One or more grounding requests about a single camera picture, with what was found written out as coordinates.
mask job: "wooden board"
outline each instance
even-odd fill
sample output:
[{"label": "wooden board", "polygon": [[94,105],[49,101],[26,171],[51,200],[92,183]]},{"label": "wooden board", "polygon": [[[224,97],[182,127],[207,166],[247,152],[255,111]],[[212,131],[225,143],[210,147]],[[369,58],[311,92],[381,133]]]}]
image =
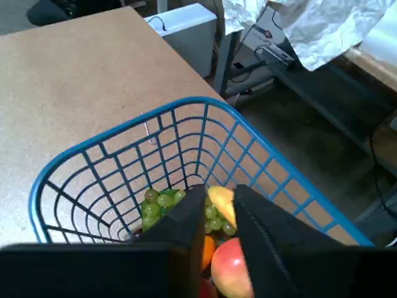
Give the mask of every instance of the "wooden board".
[{"label": "wooden board", "polygon": [[397,67],[394,65],[378,61],[358,48],[350,48],[344,56],[392,90],[397,91]]}]

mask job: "wooden table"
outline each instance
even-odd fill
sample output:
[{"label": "wooden table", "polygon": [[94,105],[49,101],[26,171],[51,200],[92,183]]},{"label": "wooden table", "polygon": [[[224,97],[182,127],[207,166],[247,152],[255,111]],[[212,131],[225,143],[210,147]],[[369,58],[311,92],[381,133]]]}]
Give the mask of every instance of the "wooden table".
[{"label": "wooden table", "polygon": [[176,99],[220,99],[130,7],[0,37],[0,90],[0,244],[35,241],[30,188],[57,154]]}]

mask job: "table leg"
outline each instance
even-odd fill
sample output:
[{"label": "table leg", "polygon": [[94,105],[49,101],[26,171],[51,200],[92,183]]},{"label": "table leg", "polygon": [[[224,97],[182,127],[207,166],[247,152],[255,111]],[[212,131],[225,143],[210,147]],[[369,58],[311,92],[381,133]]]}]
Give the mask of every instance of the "table leg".
[{"label": "table leg", "polygon": [[157,13],[168,11],[168,0],[157,0]]},{"label": "table leg", "polygon": [[240,39],[240,32],[224,36],[219,49],[218,63],[216,64],[214,89],[220,96],[226,91],[228,73],[234,58],[234,50]]}]

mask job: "wire mesh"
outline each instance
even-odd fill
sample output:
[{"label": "wire mesh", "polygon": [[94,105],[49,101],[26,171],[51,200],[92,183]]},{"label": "wire mesh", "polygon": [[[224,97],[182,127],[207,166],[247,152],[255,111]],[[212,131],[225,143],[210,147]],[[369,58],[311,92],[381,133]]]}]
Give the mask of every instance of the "wire mesh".
[{"label": "wire mesh", "polygon": [[371,244],[233,108],[202,97],[156,109],[57,156],[32,188],[30,215],[42,242],[123,242],[141,224],[147,189],[198,183],[247,184],[339,241]]}]

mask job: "concrete floor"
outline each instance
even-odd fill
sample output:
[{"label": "concrete floor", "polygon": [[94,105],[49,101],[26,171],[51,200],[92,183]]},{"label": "concrete floor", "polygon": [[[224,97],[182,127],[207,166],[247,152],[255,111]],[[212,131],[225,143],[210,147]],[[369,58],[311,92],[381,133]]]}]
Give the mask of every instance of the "concrete floor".
[{"label": "concrete floor", "polygon": [[37,0],[1,0],[0,35],[34,28],[26,18],[26,12]]}]

